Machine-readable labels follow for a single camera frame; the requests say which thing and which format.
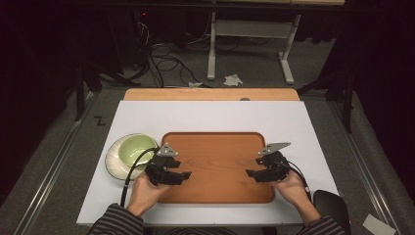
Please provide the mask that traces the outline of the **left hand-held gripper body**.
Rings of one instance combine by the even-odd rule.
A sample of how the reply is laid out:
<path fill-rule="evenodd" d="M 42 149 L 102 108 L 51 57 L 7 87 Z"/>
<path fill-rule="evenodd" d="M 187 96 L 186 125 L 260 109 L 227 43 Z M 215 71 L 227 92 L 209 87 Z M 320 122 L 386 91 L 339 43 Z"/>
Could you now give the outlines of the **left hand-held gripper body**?
<path fill-rule="evenodd" d="M 170 171 L 167 168 L 167 162 L 169 160 L 175 160 L 178 153 L 173 150 L 167 143 L 163 144 L 154 156 L 147 163 L 145 173 L 150 177 L 150 182 L 158 186 L 159 184 L 164 185 L 180 185 L 174 183 L 173 174 L 175 172 Z"/>

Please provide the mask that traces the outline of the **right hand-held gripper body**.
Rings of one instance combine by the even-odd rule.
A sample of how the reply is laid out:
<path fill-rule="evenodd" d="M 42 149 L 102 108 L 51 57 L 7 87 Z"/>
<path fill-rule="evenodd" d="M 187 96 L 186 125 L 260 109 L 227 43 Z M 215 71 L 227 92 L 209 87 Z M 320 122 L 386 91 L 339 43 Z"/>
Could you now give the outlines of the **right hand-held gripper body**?
<path fill-rule="evenodd" d="M 259 171 L 258 182 L 281 181 L 288 176 L 290 166 L 280 150 L 290 145 L 290 142 L 269 143 L 258 152 L 259 157 L 266 161 L 265 169 Z"/>

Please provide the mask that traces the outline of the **person's left hand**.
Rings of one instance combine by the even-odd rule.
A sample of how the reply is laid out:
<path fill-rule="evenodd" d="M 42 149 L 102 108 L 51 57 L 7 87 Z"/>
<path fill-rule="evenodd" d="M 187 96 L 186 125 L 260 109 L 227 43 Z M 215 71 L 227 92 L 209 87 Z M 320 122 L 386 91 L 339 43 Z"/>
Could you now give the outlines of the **person's left hand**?
<path fill-rule="evenodd" d="M 134 181 L 127 210 L 136 216 L 143 215 L 170 188 L 170 185 L 153 185 L 150 182 L 150 177 L 145 172 L 141 173 Z"/>

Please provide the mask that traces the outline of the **person's right hand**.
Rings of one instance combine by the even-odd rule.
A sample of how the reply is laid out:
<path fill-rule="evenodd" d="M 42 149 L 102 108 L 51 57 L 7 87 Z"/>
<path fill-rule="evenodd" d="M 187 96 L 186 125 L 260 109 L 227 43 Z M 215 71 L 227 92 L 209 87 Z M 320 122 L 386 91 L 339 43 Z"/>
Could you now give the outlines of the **person's right hand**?
<path fill-rule="evenodd" d="M 269 185 L 279 191 L 282 197 L 298 211 L 309 211 L 313 204 L 308 199 L 300 177 L 293 171 L 282 181 L 272 181 Z"/>

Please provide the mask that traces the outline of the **green bowl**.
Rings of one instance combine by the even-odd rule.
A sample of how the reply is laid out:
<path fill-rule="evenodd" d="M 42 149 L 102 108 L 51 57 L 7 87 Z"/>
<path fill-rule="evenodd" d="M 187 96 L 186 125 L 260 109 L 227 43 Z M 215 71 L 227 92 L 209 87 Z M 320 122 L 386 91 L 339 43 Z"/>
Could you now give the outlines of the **green bowl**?
<path fill-rule="evenodd" d="M 158 146 L 158 143 L 148 135 L 133 134 L 121 142 L 118 156 L 125 165 L 133 166 L 142 153 Z"/>

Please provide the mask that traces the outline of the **wooden tray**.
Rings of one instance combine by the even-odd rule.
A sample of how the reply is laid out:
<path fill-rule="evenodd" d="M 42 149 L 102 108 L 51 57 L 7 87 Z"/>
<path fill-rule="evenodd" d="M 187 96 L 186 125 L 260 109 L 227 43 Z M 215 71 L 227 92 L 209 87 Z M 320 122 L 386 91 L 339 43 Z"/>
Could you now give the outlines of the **wooden tray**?
<path fill-rule="evenodd" d="M 274 190 L 247 175 L 265 146 L 257 132 L 169 132 L 162 138 L 178 152 L 177 172 L 190 178 L 160 198 L 162 204 L 267 204 Z"/>

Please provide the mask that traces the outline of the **white ribbed plate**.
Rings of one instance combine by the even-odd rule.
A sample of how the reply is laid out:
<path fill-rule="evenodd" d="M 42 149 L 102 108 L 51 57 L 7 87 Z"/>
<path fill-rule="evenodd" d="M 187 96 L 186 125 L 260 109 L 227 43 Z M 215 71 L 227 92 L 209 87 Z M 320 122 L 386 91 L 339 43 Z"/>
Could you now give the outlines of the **white ribbed plate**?
<path fill-rule="evenodd" d="M 116 140 L 106 154 L 106 169 L 111 176 L 119 180 L 125 180 L 129 171 L 131 170 L 131 166 L 127 166 L 126 164 L 124 164 L 118 156 L 118 149 L 121 145 L 121 142 L 130 135 L 133 134 L 128 134 Z"/>

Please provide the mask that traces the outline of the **white table board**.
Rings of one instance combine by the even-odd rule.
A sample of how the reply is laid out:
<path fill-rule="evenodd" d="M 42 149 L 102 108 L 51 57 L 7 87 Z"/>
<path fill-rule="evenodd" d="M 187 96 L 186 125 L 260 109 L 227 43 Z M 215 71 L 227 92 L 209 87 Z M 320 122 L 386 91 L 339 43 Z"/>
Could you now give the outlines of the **white table board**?
<path fill-rule="evenodd" d="M 105 168 L 105 156 L 116 140 L 144 133 L 160 143 L 169 132 L 257 132 L 266 143 L 288 142 L 282 153 L 300 167 L 310 189 L 338 192 L 300 101 L 122 101 L 77 222 L 94 223 L 109 204 L 120 199 L 123 182 Z M 268 204 L 157 204 L 144 219 L 148 226 L 300 223 L 296 210 L 280 196 Z"/>

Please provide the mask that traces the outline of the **black chair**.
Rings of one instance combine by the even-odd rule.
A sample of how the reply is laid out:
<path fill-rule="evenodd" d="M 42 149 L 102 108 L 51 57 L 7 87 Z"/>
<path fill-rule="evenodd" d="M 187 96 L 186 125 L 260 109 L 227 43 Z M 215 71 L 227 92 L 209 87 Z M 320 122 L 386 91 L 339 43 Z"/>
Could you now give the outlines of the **black chair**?
<path fill-rule="evenodd" d="M 328 191 L 317 190 L 313 194 L 313 204 L 321 215 L 331 216 L 347 235 L 351 235 L 348 209 L 341 196 Z"/>

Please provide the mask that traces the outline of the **wooden table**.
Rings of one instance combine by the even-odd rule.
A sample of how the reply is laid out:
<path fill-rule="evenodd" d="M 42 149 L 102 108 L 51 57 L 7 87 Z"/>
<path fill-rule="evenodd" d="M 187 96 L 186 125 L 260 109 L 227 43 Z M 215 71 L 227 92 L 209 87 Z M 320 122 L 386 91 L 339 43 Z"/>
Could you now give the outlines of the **wooden table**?
<path fill-rule="evenodd" d="M 131 88 L 124 101 L 298 101 L 292 88 Z"/>

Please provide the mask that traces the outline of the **large crumpled white paper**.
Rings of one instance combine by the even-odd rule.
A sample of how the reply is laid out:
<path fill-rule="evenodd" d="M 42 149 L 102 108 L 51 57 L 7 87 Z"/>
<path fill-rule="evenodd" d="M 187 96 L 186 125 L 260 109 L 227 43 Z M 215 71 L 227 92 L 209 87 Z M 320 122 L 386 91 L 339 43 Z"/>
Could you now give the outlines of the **large crumpled white paper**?
<path fill-rule="evenodd" d="M 239 86 L 242 83 L 243 81 L 237 74 L 227 75 L 224 81 L 224 85 L 227 86 Z"/>

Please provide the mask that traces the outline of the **black stand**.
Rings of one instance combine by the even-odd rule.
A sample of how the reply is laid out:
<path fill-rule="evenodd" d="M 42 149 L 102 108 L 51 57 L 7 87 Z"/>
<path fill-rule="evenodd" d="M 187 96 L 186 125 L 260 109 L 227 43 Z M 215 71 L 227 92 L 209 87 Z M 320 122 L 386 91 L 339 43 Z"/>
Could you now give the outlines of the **black stand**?
<path fill-rule="evenodd" d="M 325 97 L 327 101 L 343 101 L 342 124 L 346 131 L 351 133 L 350 118 L 353 95 L 353 83 L 355 77 L 355 66 L 342 65 L 328 74 L 321 75 L 317 80 L 297 89 L 299 95 L 310 90 L 326 88 Z"/>
<path fill-rule="evenodd" d="M 102 90 L 102 84 L 100 83 L 99 75 L 103 73 L 114 81 L 126 86 L 140 87 L 140 82 L 134 82 L 145 70 L 140 70 L 138 73 L 125 77 L 117 72 L 106 69 L 92 62 L 84 61 L 78 65 L 75 73 L 75 94 L 76 94 L 76 117 L 75 120 L 80 120 L 82 115 L 86 111 L 86 98 L 84 97 L 84 85 L 87 85 L 90 91 Z"/>

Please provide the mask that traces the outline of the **flat white paper sheet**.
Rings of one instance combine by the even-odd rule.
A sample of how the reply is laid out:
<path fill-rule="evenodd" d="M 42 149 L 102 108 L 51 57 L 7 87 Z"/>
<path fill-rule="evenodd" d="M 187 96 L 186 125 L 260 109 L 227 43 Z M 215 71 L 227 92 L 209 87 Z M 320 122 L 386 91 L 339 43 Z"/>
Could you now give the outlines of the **flat white paper sheet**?
<path fill-rule="evenodd" d="M 368 214 L 363 222 L 363 226 L 373 235 L 394 235 L 396 230 L 382 222 L 372 214 Z"/>

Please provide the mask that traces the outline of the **metal floor rail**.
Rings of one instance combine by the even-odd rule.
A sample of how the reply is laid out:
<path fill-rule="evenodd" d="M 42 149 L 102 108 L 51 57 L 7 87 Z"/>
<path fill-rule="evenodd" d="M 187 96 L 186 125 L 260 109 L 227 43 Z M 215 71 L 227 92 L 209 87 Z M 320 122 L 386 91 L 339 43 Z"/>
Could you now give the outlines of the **metal floor rail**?
<path fill-rule="evenodd" d="M 30 230 L 43 209 L 66 161 L 68 158 L 68 151 L 74 141 L 80 126 L 83 123 L 86 113 L 90 110 L 91 105 L 95 102 L 96 95 L 89 92 L 84 99 L 85 109 L 76 116 L 74 124 L 70 127 L 69 132 L 64 139 L 56 157 L 52 161 L 45 177 L 40 186 L 36 190 L 28 208 L 26 209 L 19 225 L 15 229 L 13 235 L 29 235 Z"/>
<path fill-rule="evenodd" d="M 365 162 L 363 155 L 361 154 L 361 151 L 358 148 L 355 138 L 353 137 L 352 133 L 346 129 L 343 123 L 343 115 L 341 108 L 336 102 L 329 102 L 328 106 L 334 114 L 334 116 L 336 117 L 337 123 L 340 126 L 340 129 L 342 130 L 342 133 L 346 138 L 346 142 L 352 151 L 353 160 L 357 166 L 359 177 L 362 181 L 362 184 L 365 187 L 371 204 L 377 213 L 378 219 L 381 220 L 387 226 L 394 228 L 394 235 L 401 235 L 400 229 L 398 228 L 398 225 L 396 224 L 395 219 L 392 216 L 392 212 L 390 210 L 390 207 L 388 206 L 384 194 L 381 192 L 378 184 L 375 181 L 375 178 L 370 172 L 368 164 Z"/>

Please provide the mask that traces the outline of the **white metal table frame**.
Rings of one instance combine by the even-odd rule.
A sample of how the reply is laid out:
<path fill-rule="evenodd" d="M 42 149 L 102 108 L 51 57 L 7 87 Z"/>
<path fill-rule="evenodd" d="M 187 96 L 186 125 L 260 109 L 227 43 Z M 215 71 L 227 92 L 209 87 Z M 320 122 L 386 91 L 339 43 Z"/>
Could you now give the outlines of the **white metal table frame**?
<path fill-rule="evenodd" d="M 288 23 L 218 20 L 216 13 L 211 13 L 207 79 L 215 79 L 217 36 L 272 38 L 286 40 L 285 50 L 278 53 L 278 59 L 285 81 L 288 84 L 294 84 L 295 80 L 288 62 L 288 57 L 300 25 L 300 19 L 301 15 L 295 15 L 293 20 Z"/>

